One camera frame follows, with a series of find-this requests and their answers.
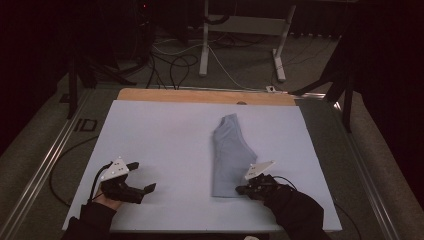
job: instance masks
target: table leg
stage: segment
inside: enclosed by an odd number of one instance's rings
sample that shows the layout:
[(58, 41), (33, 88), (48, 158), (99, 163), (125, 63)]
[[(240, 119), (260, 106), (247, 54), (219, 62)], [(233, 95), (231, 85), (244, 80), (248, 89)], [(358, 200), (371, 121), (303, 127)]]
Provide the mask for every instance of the table leg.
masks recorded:
[[(205, 17), (209, 17), (209, 0), (205, 0)], [(209, 25), (203, 23), (203, 47), (202, 56), (200, 57), (200, 70), (199, 75), (205, 77), (208, 74), (208, 56), (209, 56), (209, 45), (208, 45), (208, 31)]]
[(286, 42), (287, 35), (289, 34), (290, 24), (293, 19), (295, 10), (296, 10), (296, 5), (292, 5), (285, 19), (285, 23), (283, 24), (283, 30), (281, 33), (281, 41), (280, 41), (280, 44), (278, 45), (278, 49), (272, 50), (275, 69), (277, 71), (277, 81), (279, 82), (286, 81), (286, 74), (284, 73), (283, 62), (281, 61), (281, 52), (283, 51), (284, 43)]

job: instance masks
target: black sleeve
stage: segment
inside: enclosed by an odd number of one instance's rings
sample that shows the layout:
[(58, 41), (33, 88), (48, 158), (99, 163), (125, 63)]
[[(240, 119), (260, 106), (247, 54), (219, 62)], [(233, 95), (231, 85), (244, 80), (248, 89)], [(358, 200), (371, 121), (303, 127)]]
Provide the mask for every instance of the black sleeve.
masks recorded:
[(264, 205), (291, 240), (331, 239), (322, 230), (324, 209), (308, 195), (282, 187), (267, 197)]
[(62, 240), (106, 240), (116, 211), (99, 203), (89, 203), (80, 219), (72, 217)]

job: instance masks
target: white plastic piece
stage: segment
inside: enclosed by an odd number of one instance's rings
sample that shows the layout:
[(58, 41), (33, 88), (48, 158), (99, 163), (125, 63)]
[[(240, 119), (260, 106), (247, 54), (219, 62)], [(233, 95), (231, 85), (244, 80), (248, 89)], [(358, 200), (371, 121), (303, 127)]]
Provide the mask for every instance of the white plastic piece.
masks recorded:
[(259, 240), (259, 238), (257, 238), (257, 237), (252, 237), (252, 236), (246, 236), (246, 237), (244, 238), (244, 240)]
[(269, 167), (271, 167), (275, 161), (269, 161), (264, 163), (257, 163), (257, 164), (251, 164), (249, 170), (247, 171), (244, 178), (246, 180), (249, 180), (251, 178), (257, 177), (261, 175), (265, 170), (267, 170)]
[(269, 93), (283, 93), (282, 91), (278, 91), (274, 86), (266, 86), (266, 91)]
[(100, 178), (101, 181), (110, 180), (112, 178), (116, 178), (125, 174), (128, 174), (130, 170), (127, 167), (127, 164), (125, 164), (124, 160), (122, 160), (121, 157), (115, 159), (113, 161), (112, 165), (106, 170), (105, 174)]

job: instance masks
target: folded cloth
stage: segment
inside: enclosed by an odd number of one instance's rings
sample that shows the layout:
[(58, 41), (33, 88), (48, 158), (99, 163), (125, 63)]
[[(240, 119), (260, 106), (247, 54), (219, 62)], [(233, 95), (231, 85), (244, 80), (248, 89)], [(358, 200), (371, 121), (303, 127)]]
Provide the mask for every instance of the folded cloth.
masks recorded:
[(222, 118), (213, 134), (215, 145), (213, 197), (242, 197), (235, 188), (246, 185), (244, 176), (257, 156), (245, 142), (237, 115)]

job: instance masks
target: aluminum rail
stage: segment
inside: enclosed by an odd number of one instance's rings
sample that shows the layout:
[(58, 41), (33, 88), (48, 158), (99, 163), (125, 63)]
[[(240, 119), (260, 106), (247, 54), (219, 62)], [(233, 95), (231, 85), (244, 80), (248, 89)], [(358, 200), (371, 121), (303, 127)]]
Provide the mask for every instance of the aluminum rail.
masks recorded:
[(400, 236), (396, 230), (396, 227), (394, 226), (393, 220), (390, 217), (389, 212), (387, 211), (386, 205), (384, 204), (384, 201), (380, 195), (380, 193), (377, 190), (377, 187), (374, 183), (374, 180), (371, 177), (370, 172), (368, 171), (368, 168), (364, 162), (364, 159), (362, 158), (359, 148), (355, 142), (355, 139), (353, 138), (353, 135), (351, 133), (346, 132), (346, 128), (344, 127), (342, 121), (341, 121), (341, 108), (336, 103), (334, 105), (334, 108), (332, 108), (333, 116), (336, 119), (337, 122), (337, 128), (339, 128), (340, 131), (344, 132), (344, 137), (346, 141), (349, 143), (349, 147), (351, 152), (353, 153), (354, 158), (354, 166), (356, 168), (356, 171), (358, 173), (359, 180), (362, 183), (362, 186), (368, 196), (368, 200), (370, 201), (370, 205), (372, 209), (374, 210), (374, 214), (376, 216), (376, 219), (378, 223), (380, 224), (381, 231), (387, 240), (400, 240)]
[(44, 182), (48, 178), (53, 165), (58, 159), (62, 152), (65, 144), (72, 134), (72, 130), (75, 127), (78, 117), (81, 113), (81, 109), (87, 102), (87, 99), (91, 95), (92, 90), (85, 90), (79, 101), (79, 108), (74, 114), (73, 118), (66, 120), (65, 125), (61, 129), (59, 135), (55, 139), (53, 145), (47, 152), (37, 171), (32, 176), (31, 180), (25, 187), (22, 195), (19, 197), (18, 202), (14, 206), (12, 212), (9, 214), (6, 223), (3, 225), (0, 231), (0, 239), (14, 239), (16, 233), (19, 230), (22, 222), (28, 214), (32, 204), (34, 203), (38, 193), (44, 185)]

